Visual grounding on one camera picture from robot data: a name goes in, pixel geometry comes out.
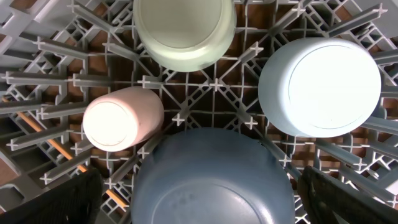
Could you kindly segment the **light blue bowl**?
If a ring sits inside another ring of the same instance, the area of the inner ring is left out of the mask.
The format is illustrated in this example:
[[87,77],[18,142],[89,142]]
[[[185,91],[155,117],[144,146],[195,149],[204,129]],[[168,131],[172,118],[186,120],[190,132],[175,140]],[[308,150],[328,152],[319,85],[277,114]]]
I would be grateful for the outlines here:
[[291,136],[331,138],[362,125],[381,95],[379,68],[367,50],[339,38],[304,38],[276,50],[258,83],[259,104]]

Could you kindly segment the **dark blue bowl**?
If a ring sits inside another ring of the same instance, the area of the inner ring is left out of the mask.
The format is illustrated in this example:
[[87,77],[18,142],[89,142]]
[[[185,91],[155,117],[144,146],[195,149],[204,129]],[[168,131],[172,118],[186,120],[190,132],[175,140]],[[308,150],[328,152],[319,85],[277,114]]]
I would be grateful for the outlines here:
[[197,128],[167,137],[143,160],[133,224],[293,223],[292,185],[256,140]]

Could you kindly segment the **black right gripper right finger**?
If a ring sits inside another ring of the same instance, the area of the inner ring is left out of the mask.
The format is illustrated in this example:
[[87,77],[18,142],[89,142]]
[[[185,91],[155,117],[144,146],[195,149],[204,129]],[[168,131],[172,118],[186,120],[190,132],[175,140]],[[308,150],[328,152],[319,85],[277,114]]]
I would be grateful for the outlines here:
[[311,223],[397,224],[397,210],[306,166],[297,192]]

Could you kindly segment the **pink cup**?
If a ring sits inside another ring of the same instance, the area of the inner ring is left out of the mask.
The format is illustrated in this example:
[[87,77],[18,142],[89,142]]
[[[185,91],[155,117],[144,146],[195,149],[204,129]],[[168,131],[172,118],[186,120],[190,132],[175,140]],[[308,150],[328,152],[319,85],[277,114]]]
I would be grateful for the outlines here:
[[93,100],[83,115],[83,130],[94,147],[118,152],[160,130],[164,106],[150,89],[128,87]]

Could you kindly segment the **green bowl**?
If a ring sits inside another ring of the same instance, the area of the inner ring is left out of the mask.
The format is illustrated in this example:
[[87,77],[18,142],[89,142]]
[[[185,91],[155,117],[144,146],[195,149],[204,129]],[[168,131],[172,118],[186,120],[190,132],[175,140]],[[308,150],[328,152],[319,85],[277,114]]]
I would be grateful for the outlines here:
[[232,44],[232,0],[136,0],[133,18],[148,54],[176,72],[195,72],[217,62]]

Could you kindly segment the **wooden chopstick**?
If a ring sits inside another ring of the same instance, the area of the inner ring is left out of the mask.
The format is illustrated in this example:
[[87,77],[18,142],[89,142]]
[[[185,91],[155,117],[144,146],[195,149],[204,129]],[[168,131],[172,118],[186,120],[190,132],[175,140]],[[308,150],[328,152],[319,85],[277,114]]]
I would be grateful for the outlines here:
[[[42,126],[38,124],[36,121],[34,121],[30,116],[27,116],[24,112],[17,112],[17,115],[19,118],[21,118],[23,121],[25,121],[31,128],[34,129],[34,131],[41,132],[44,131]],[[52,148],[55,148],[60,155],[62,155],[62,158],[66,158],[68,160],[74,159],[76,156],[73,155],[71,150],[67,149],[66,146],[62,145],[60,141],[56,139],[49,139],[45,140],[44,143],[48,143]],[[91,156],[92,159],[100,159],[100,160],[105,160],[105,159],[110,159],[111,161],[117,160],[120,161],[121,159],[124,159],[124,157],[115,157],[113,158],[109,152],[99,154],[99,150],[95,149],[94,154],[90,154],[90,151],[93,149],[93,147],[90,147],[88,149],[89,155]],[[8,159],[8,156],[11,154],[7,154],[5,152],[1,151],[1,159],[12,169],[15,170],[15,166],[12,163],[11,159]],[[82,172],[86,172],[88,170],[87,165],[76,165],[73,167],[73,169],[78,169]],[[121,193],[116,193],[114,190],[112,190],[112,187],[106,187],[105,188],[105,193],[108,195],[109,198],[111,198],[114,202],[117,203],[117,205],[123,210],[126,211],[126,209],[129,207],[129,203],[126,201],[125,197]]]

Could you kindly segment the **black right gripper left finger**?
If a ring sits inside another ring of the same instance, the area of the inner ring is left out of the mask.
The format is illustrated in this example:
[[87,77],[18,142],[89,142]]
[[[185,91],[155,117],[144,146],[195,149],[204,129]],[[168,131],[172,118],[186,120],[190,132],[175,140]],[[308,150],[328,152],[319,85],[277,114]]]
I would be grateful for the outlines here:
[[1,224],[94,224],[100,211],[103,182],[88,170],[1,215]]

